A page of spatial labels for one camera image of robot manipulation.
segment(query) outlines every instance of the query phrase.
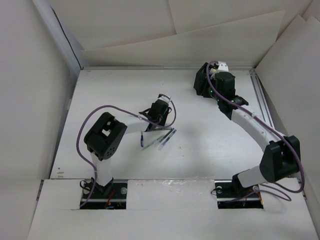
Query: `marker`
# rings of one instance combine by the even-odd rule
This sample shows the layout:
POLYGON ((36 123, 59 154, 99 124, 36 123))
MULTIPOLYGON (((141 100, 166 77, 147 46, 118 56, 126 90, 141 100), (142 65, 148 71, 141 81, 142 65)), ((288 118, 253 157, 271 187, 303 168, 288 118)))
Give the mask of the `marker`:
POLYGON ((168 136, 168 138, 159 146, 159 150, 161 150, 165 145, 166 143, 169 141, 169 139, 176 133, 176 129, 168 136))
POLYGON ((142 148, 144 147, 144 134, 143 134, 143 132, 141 132, 140 145, 142 148))
POLYGON ((166 139, 166 137, 168 137, 169 136, 169 134, 170 133, 172 133, 173 132, 173 130, 175 130, 175 128, 172 128, 170 131, 168 131, 167 132, 167 134, 166 135, 164 135, 164 137, 163 138, 161 138, 161 140, 160 141, 158 141, 154 146, 156 147, 156 146, 158 146, 163 140, 165 140, 166 139))
POLYGON ((162 139, 164 136, 165 136, 165 135, 162 135, 162 136, 158 137, 156 140, 154 140, 154 141, 152 141, 151 143, 149 143, 145 148, 142 149, 142 151, 145 150, 145 149, 147 149, 148 147, 152 146, 152 145, 155 144, 156 142, 158 142, 158 141, 159 141, 160 139, 162 139))

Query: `screw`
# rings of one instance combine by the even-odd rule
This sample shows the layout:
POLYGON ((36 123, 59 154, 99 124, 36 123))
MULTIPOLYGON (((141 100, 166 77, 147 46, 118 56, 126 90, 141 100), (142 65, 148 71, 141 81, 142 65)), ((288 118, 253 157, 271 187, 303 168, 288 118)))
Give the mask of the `screw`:
POLYGON ((120 192, 121 192, 121 194, 127 194, 127 188, 126 187, 122 187, 121 189, 120 189, 120 192))
POLYGON ((217 186, 217 187, 215 188, 215 192, 216 192, 217 194, 222 194, 222 186, 217 186))
POLYGON ((259 189, 258 186, 253 186, 253 187, 252 187, 252 190, 253 190, 254 192, 258 192, 260 189, 259 189))

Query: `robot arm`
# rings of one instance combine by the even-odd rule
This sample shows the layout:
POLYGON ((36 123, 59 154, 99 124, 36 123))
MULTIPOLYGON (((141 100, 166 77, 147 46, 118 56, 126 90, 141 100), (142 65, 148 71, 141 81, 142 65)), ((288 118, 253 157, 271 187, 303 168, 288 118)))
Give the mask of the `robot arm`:
MULTIPOLYGON (((158 126, 165 126, 171 111, 169 102, 170 99, 159 95, 150 108, 139 114, 158 126)), ((92 162, 96 166, 95 193, 99 192, 103 196, 110 193, 113 185, 110 158, 116 153, 123 136, 134 132, 149 132, 155 128, 155 125, 133 116, 115 117, 105 112, 99 117, 84 137, 92 162)))
MULTIPOLYGON (((273 133, 241 109, 230 105, 217 96, 209 86, 206 75, 207 63, 197 72, 194 88, 197 95, 217 100, 218 107, 230 120, 242 127, 263 151, 261 163, 232 177, 232 188, 236 193, 266 182, 274 183, 299 171, 299 166, 288 147, 273 133)), ((248 109, 252 108, 242 97, 236 95, 235 77, 228 72, 225 62, 210 66, 210 80, 215 89, 229 101, 248 109)), ((295 136, 284 137, 300 157, 300 143, 295 136)))

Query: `white cardboard panel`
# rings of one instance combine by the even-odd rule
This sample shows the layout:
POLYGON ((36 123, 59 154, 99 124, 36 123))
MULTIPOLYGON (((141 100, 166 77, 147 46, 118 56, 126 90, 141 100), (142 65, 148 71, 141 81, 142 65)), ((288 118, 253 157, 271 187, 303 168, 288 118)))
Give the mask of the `white cardboard panel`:
POLYGON ((303 14, 310 2, 311 0, 169 0, 178 34, 285 10, 279 29, 282 33, 297 14, 303 14))
POLYGON ((0 238, 25 240, 34 217, 41 180, 0 182, 0 238))
MULTIPOLYGON (((141 151, 140 133, 126 134, 111 158, 115 179, 229 179, 257 166, 263 152, 237 124, 222 114, 213 99, 197 96, 193 89, 198 68, 153 70, 84 70, 81 72, 63 129, 51 178, 89 179, 92 167, 76 151, 76 139, 86 116, 96 107, 111 104, 138 113, 147 109, 159 93, 171 96, 177 109, 176 134, 162 150, 150 147, 141 151)), ((249 71, 231 71, 236 93, 260 112, 249 71)), ((106 108, 94 114, 82 137, 103 112, 125 115, 106 108)), ((162 132, 144 134, 148 144, 162 132)), ((80 150, 91 156, 83 140, 80 150)))
POLYGON ((287 30, 256 72, 288 133, 299 138, 304 170, 320 200, 320 22, 297 17, 287 30))
POLYGON ((47 178, 70 70, 31 0, 3 4, 0 29, 0 181, 47 178))
POLYGON ((176 34, 167 0, 48 0, 84 49, 176 34))
POLYGON ((308 20, 311 16, 314 16, 320 21, 320 0, 313 0, 308 9, 303 14, 304 20, 308 20))
MULTIPOLYGON (((58 191, 70 194, 64 198, 62 195, 58 207, 54 198, 40 195, 40 205, 36 209, 28 240, 105 239, 106 236, 110 240, 247 240, 257 239, 257 236, 261 240, 318 239, 302 194, 290 194, 292 202, 284 202, 262 193, 264 209, 221 210, 217 208, 215 196, 207 192, 206 195, 211 198, 211 205, 198 209, 173 210, 163 204, 165 208, 161 210, 67 210, 63 206, 64 203, 65 207, 69 206, 71 201, 79 203, 78 196, 81 192, 79 187, 75 188, 72 184, 68 184, 69 181, 75 180, 56 180, 54 184, 43 186, 48 187, 46 191, 52 192, 52 195, 59 194, 58 191)), ((289 188, 299 187, 297 180, 293 178, 283 179, 280 182, 289 188)), ((159 184, 162 183, 154 182, 153 188, 145 191, 140 189, 141 201, 150 200, 150 195, 159 184)), ((170 193, 171 199, 163 198, 163 200, 169 204, 179 194, 181 192, 173 191, 170 193)), ((195 194, 194 198, 177 198, 182 201, 182 205, 190 206, 192 203, 196 204, 202 197, 195 194)))
POLYGON ((150 41, 82 51, 93 66, 258 64, 277 38, 284 11, 150 41))
POLYGON ((214 188, 211 179, 129 180, 126 209, 212 209, 215 196, 210 192, 214 188))
MULTIPOLYGON (((318 187, 319 181, 313 184, 313 186, 318 187)), ((315 226, 315 230, 317 231, 318 236, 320 236, 320 203, 317 198, 319 191, 318 193, 316 193, 316 191, 310 184, 310 180, 308 176, 306 178, 304 192, 307 194, 306 204, 308 206, 309 213, 311 215, 313 224, 315 226)))

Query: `cable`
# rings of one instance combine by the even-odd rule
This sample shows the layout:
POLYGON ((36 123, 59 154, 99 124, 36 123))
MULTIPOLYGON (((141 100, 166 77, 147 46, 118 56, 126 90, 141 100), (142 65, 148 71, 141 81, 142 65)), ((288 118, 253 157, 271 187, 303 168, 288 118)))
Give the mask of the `cable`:
POLYGON ((248 114, 249 116, 251 116, 252 118, 254 118, 254 120, 256 120, 260 125, 264 126, 266 129, 268 129, 270 132, 272 132, 273 134, 275 134, 278 138, 280 138, 284 144, 290 149, 290 151, 292 152, 295 160, 296 160, 296 163, 298 164, 299 166, 299 170, 300 170, 300 173, 301 173, 301 186, 298 190, 291 190, 291 189, 288 189, 286 188, 285 186, 282 186, 281 184, 279 183, 274 183, 275 185, 279 186, 280 188, 290 192, 290 193, 294 193, 294 194, 298 194, 298 193, 301 193, 304 188, 305 188, 305 173, 304 173, 304 168, 301 164, 301 161, 300 161, 300 158, 298 156, 298 154, 296 153, 296 151, 294 150, 294 148, 290 145, 290 143, 283 137, 281 136, 277 131, 275 131, 272 127, 270 127, 268 124, 266 124, 263 120, 261 120, 259 117, 255 116, 252 112, 250 112, 249 110, 247 110, 246 108, 242 107, 242 106, 239 106, 238 104, 234 103, 234 102, 231 102, 230 100, 226 99, 224 96, 222 96, 216 89, 215 87, 212 85, 211 83, 211 80, 210 80, 210 76, 209 76, 209 66, 210 64, 212 63, 216 63, 218 64, 219 62, 216 61, 216 60, 213 60, 213 61, 210 61, 207 66, 206 66, 206 78, 207 78, 207 81, 210 85, 210 87, 212 88, 212 90, 214 91, 214 93, 219 97, 221 98, 222 100, 224 100, 225 102, 227 102, 228 104, 242 110, 243 112, 245 112, 246 114, 248 114))
POLYGON ((216 194, 214 194, 214 193, 213 193, 215 190, 217 190, 217 189, 216 189, 216 188, 215 188, 215 189, 213 189, 213 190, 210 192, 210 194, 211 194, 211 195, 215 195, 215 196, 217 196, 216 194))
POLYGON ((110 193, 110 196, 108 198, 108 201, 106 201, 104 208, 106 209, 109 205, 110 199, 112 198, 112 196, 115 194, 115 190, 113 189, 112 192, 110 193))
POLYGON ((57 14, 56 14, 56 11, 55 11, 52 7, 51 7, 51 9, 52 9, 52 11, 53 11, 53 13, 54 13, 54 15, 55 15, 56 19, 58 20, 58 23, 59 23, 60 28, 61 28, 61 30, 62 30, 62 32, 63 32, 63 35, 65 36, 66 40, 68 41, 69 46, 70 46, 70 48, 71 48, 71 50, 72 50, 72 52, 73 52, 73 55, 74 55, 74 57, 75 57, 76 61, 77 61, 77 62, 78 62, 78 64, 79 64, 80 70, 83 70, 84 68, 83 68, 83 67, 81 67, 81 64, 80 64, 80 62, 79 62, 79 60, 78 60, 78 58, 77 58, 77 55, 75 54, 75 51, 74 51, 74 49, 73 49, 73 48, 72 48, 72 46, 71 46, 71 43, 70 43, 70 41, 69 41, 69 39, 68 39, 68 37, 67 37, 67 35, 66 35, 66 33, 65 33, 64 28, 63 28, 63 27, 62 27, 62 25, 61 25, 61 22, 60 22, 60 20, 59 20, 59 18, 58 18, 58 16, 57 16, 57 14))
POLYGON ((150 124, 152 124, 152 125, 154 125, 154 126, 156 126, 156 127, 158 127, 158 128, 161 128, 161 129, 169 128, 169 127, 171 127, 171 126, 175 123, 176 118, 177 118, 176 106, 175 106, 174 102, 170 99, 170 97, 168 97, 167 95, 164 95, 164 94, 160 94, 160 95, 161 95, 161 96, 164 96, 164 97, 166 97, 167 99, 170 100, 170 102, 171 102, 171 104, 172 104, 172 106, 173 106, 173 110, 174 110, 174 118, 173 118, 173 121, 172 121, 169 125, 166 125, 166 126, 158 125, 158 124, 156 124, 156 123, 148 120, 147 118, 140 117, 140 116, 138 116, 137 114, 134 114, 134 113, 129 112, 129 111, 126 111, 126 110, 123 110, 123 109, 121 109, 121 108, 119 108, 119 107, 116 107, 116 106, 113 106, 113 105, 103 105, 103 106, 99 106, 99 107, 97 107, 96 109, 94 109, 92 112, 90 112, 89 115, 85 118, 85 120, 83 121, 83 123, 82 123, 82 125, 81 125, 81 127, 80 127, 79 133, 78 133, 78 135, 77 135, 75 147, 76 147, 76 151, 77 151, 77 153, 79 154, 79 156, 80 156, 85 162, 87 162, 88 164, 90 164, 90 166, 93 168, 93 171, 94 171, 94 180, 93 180, 93 185, 92 185, 92 188, 91 188, 91 190, 90 190, 90 192, 89 192, 89 195, 88 195, 88 197, 86 198, 86 200, 80 205, 80 208, 83 207, 83 206, 89 201, 89 199, 91 198, 91 195, 92 195, 92 193, 94 192, 94 189, 95 189, 95 186, 96 186, 96 182, 97 182, 97 177, 98 177, 98 176, 97 176, 97 167, 96 167, 90 160, 88 160, 88 159, 81 153, 81 151, 80 151, 80 138, 81 138, 81 134, 82 134, 82 132, 83 132, 83 130, 84 130, 84 128, 85 128, 85 125, 87 124, 88 120, 89 120, 89 119, 91 118, 91 116, 92 116, 93 114, 95 114, 97 111, 99 111, 99 110, 101 110, 101 109, 111 108, 111 109, 116 109, 116 110, 118 110, 118 111, 120 111, 120 112, 129 114, 129 115, 131 115, 131 116, 133 116, 133 117, 136 117, 136 118, 138 118, 138 119, 141 119, 141 120, 143 120, 143 121, 145 121, 145 122, 147 122, 147 123, 150 123, 150 124))
POLYGON ((237 201, 239 201, 239 200, 241 200, 241 199, 245 199, 245 198, 247 198, 247 197, 249 197, 249 196, 251 196, 251 195, 253 195, 253 194, 258 194, 258 193, 267 193, 267 194, 271 194, 271 195, 273 195, 273 196, 275 196, 275 197, 278 197, 278 198, 283 199, 283 200, 288 201, 288 202, 291 202, 291 201, 292 201, 291 197, 290 197, 288 194, 286 194, 284 191, 281 191, 280 189, 277 189, 277 188, 275 188, 275 187, 273 187, 273 186, 268 186, 268 185, 265 185, 265 184, 260 184, 260 185, 263 186, 263 187, 269 188, 269 189, 276 190, 276 191, 278 191, 279 193, 285 195, 287 198, 285 198, 285 197, 283 197, 283 196, 280 196, 280 195, 278 195, 278 194, 276 194, 276 193, 274 193, 274 192, 272 192, 272 191, 267 191, 267 190, 261 190, 261 189, 259 189, 259 190, 252 191, 252 192, 248 193, 248 194, 245 195, 245 196, 241 196, 241 197, 235 198, 235 199, 233 199, 233 200, 225 201, 225 202, 226 202, 226 203, 234 203, 234 202, 237 202, 237 201))

